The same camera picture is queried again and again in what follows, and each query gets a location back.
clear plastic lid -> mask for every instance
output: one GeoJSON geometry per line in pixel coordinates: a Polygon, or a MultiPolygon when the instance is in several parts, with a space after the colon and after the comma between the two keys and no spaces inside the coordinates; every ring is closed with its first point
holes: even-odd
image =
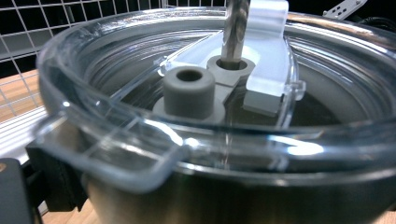
{"type": "Polygon", "coordinates": [[[163,97],[162,63],[220,32],[224,20],[224,8],[172,8],[57,35],[37,63],[52,115],[37,143],[135,192],[155,189],[173,171],[298,185],[396,164],[396,35],[353,23],[289,14],[285,39],[306,91],[300,101],[279,99],[285,113],[247,109],[247,78],[223,102],[221,122],[153,113],[163,97]]]}

hole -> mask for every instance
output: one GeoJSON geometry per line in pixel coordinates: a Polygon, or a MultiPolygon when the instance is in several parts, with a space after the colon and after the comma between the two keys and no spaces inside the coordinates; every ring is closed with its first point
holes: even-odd
{"type": "Polygon", "coordinates": [[[248,67],[248,64],[245,63],[244,61],[239,62],[239,64],[235,63],[222,63],[221,59],[218,59],[216,61],[216,65],[222,69],[225,70],[231,70],[231,71],[238,71],[238,70],[243,70],[248,67]]]}
{"type": "Polygon", "coordinates": [[[185,82],[193,82],[201,79],[202,73],[195,70],[184,70],[178,72],[176,77],[185,82]]]}

white wire grid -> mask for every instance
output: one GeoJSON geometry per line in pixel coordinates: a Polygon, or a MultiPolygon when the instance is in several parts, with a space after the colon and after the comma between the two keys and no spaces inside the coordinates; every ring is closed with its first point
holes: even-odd
{"type": "Polygon", "coordinates": [[[0,77],[6,77],[0,78],[0,122],[41,106],[35,58],[42,46],[62,30],[137,10],[225,6],[224,0],[0,1],[0,77]]]}

gray plastic spacer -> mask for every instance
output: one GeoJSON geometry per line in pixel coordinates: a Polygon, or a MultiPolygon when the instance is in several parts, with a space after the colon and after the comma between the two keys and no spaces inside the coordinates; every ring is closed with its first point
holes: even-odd
{"type": "Polygon", "coordinates": [[[223,104],[215,98],[215,79],[202,67],[181,66],[163,78],[163,98],[153,112],[163,116],[200,119],[211,123],[224,120],[223,104]]]}

metal rod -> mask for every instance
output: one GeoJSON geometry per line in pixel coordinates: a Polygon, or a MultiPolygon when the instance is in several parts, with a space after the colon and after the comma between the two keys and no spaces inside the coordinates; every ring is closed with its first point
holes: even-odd
{"type": "Polygon", "coordinates": [[[250,0],[229,0],[228,2],[220,58],[220,66],[224,69],[239,69],[248,23],[249,5],[250,0]]]}

